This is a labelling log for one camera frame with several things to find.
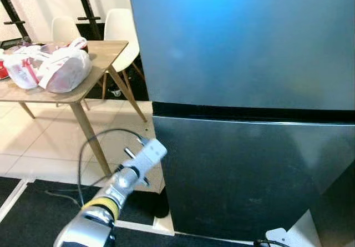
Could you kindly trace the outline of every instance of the black floor mat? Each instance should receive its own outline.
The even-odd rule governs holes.
[[[165,236],[143,231],[115,228],[116,245],[119,247],[250,247],[250,245],[229,243],[194,236],[175,234]]]
[[[0,207],[19,182],[19,179],[0,177]]]
[[[141,67],[141,62],[140,59],[135,60],[136,65],[142,69]],[[129,83],[132,88],[132,92],[134,95],[134,98],[138,101],[148,101],[148,92],[145,84],[145,80],[142,79],[140,75],[137,74],[137,72],[134,70],[133,66],[129,66],[126,69],[128,78],[129,78]],[[113,82],[112,78],[110,76],[107,77],[107,89],[113,89],[117,90],[117,85]],[[93,98],[93,99],[101,99],[102,98],[102,87],[98,84],[96,84],[91,91],[87,94],[87,98]],[[123,94],[121,96],[116,97],[114,96],[111,92],[106,91],[106,99],[113,99],[113,100],[126,100]]]
[[[28,184],[0,223],[0,246],[53,246],[58,233],[79,211],[71,200],[44,193],[54,189],[76,189],[76,185],[43,180]],[[84,199],[92,198],[97,190],[97,187],[84,190]],[[156,193],[135,191],[127,200],[120,220],[152,225],[157,197]]]

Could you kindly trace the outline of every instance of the white wall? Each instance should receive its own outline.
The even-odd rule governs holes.
[[[34,41],[49,41],[50,25],[56,16],[84,17],[85,12],[80,0],[11,0],[20,19],[26,21],[25,28]],[[111,8],[130,8],[129,0],[90,0],[95,16],[105,22],[106,14]],[[4,25],[9,20],[3,6],[0,6],[0,41],[18,38],[15,25]]]

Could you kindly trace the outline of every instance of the silver refrigerator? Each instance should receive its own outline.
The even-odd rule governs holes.
[[[175,230],[289,229],[354,161],[354,0],[131,5]]]

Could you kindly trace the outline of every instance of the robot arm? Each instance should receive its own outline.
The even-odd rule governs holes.
[[[146,173],[165,155],[165,147],[150,140],[133,159],[125,161],[95,197],[87,202],[78,215],[59,233],[54,246],[114,246],[112,234],[115,221],[130,193],[139,184],[147,184]]]

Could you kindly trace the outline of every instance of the black cable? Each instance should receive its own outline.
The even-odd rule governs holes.
[[[102,181],[103,179],[110,177],[110,176],[103,176],[102,178],[98,179],[97,181],[95,181],[94,183],[90,184],[89,186],[86,186],[84,188],[82,188],[82,190],[86,190],[91,188],[92,186],[98,184],[100,181]],[[57,197],[62,197],[62,198],[66,198],[66,199],[70,199],[75,205],[77,205],[79,208],[81,208],[79,202],[74,198],[71,197],[70,195],[64,195],[64,194],[57,194],[56,192],[60,192],[60,191],[78,191],[78,189],[58,189],[58,190],[45,190],[44,193],[50,195],[50,196],[57,196]]]
[[[78,193],[79,193],[79,199],[80,199],[80,203],[83,206],[84,205],[84,199],[83,199],[83,193],[82,193],[82,157],[83,157],[83,151],[85,146],[91,142],[92,140],[97,139],[98,136],[102,135],[102,134],[107,134],[109,132],[116,132],[116,131],[122,131],[122,132],[128,132],[131,133],[133,135],[135,135],[136,137],[138,137],[142,142],[145,141],[146,139],[141,136],[140,134],[138,134],[137,132],[134,132],[132,130],[129,129],[123,129],[123,128],[114,128],[114,129],[106,129],[102,132],[99,132],[98,134],[92,136],[90,139],[88,139],[81,147],[80,152],[79,152],[79,163],[78,163]]]
[[[268,245],[270,246],[270,244],[275,244],[277,246],[281,246],[281,247],[290,247],[284,243],[279,243],[278,241],[274,241],[274,240],[256,240],[254,241],[254,246],[260,246],[260,244],[262,243],[268,243]]]

